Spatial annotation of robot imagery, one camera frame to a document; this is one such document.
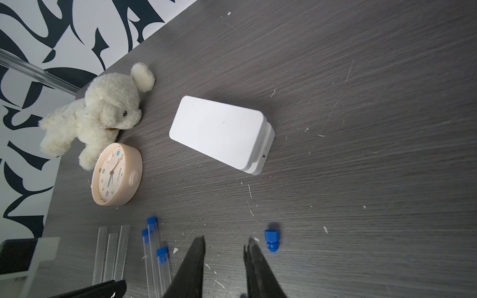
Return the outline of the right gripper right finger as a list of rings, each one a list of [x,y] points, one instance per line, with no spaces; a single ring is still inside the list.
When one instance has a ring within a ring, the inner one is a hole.
[[[257,241],[249,238],[243,248],[249,298],[286,298]]]

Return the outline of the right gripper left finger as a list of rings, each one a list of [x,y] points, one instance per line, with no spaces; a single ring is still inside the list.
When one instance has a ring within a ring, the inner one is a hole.
[[[206,242],[196,237],[188,250],[164,298],[201,298],[204,276]]]

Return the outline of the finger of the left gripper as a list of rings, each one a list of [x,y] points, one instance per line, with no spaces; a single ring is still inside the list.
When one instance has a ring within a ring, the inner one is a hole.
[[[127,291],[125,280],[108,281],[83,289],[78,289],[52,298],[122,298]]]

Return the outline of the blue stopper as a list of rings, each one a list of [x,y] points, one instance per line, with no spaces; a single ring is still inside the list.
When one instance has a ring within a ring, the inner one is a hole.
[[[265,241],[270,252],[276,253],[280,245],[280,235],[277,229],[265,230]]]

